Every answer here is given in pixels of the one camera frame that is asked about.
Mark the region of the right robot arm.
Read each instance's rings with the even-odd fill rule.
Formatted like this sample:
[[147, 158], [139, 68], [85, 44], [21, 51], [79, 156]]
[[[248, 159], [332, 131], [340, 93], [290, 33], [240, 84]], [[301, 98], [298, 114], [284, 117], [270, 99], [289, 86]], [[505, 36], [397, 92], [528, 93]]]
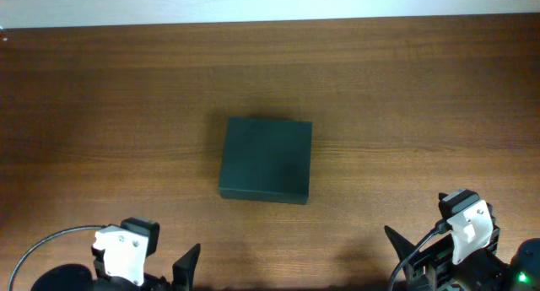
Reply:
[[396, 230], [386, 226], [385, 233], [401, 261], [411, 257], [402, 269], [405, 282], [396, 283], [395, 290], [539, 290], [538, 238], [522, 242], [511, 262], [505, 263], [496, 256], [500, 228], [494, 226], [489, 245], [455, 265], [449, 235], [422, 251], [415, 251], [416, 246]]

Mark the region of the dark green box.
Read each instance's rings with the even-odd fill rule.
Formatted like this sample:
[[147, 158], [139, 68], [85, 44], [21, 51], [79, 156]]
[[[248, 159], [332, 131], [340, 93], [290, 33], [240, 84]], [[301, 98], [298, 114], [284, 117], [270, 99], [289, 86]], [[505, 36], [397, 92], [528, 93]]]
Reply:
[[308, 121], [231, 117], [219, 175], [221, 197], [305, 205], [312, 131]]

